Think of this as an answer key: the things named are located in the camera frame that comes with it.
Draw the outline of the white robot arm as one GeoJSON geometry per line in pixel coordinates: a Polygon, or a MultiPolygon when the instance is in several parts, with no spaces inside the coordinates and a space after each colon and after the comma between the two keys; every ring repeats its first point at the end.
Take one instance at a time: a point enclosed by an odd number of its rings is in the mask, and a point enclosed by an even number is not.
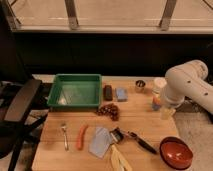
{"type": "Polygon", "coordinates": [[[167,70],[167,84],[160,92],[166,108],[178,108],[188,97],[202,106],[213,118],[213,86],[205,81],[208,67],[201,60],[192,60],[167,70]]]}

